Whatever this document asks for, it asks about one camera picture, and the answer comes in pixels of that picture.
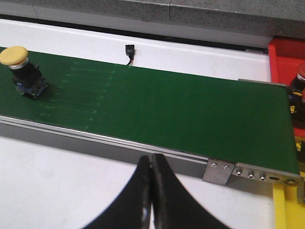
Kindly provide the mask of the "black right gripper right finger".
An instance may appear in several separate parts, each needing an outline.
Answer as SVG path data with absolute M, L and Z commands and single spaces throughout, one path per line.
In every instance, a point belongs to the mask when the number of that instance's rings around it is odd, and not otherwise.
M 152 157 L 152 202 L 156 229 L 227 229 L 185 189 L 162 154 Z

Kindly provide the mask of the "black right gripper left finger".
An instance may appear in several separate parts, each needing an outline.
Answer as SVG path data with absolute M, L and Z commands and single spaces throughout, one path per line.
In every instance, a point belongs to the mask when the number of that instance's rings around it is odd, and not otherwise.
M 142 156 L 120 194 L 85 228 L 148 229 L 151 217 L 150 186 L 150 159 Z

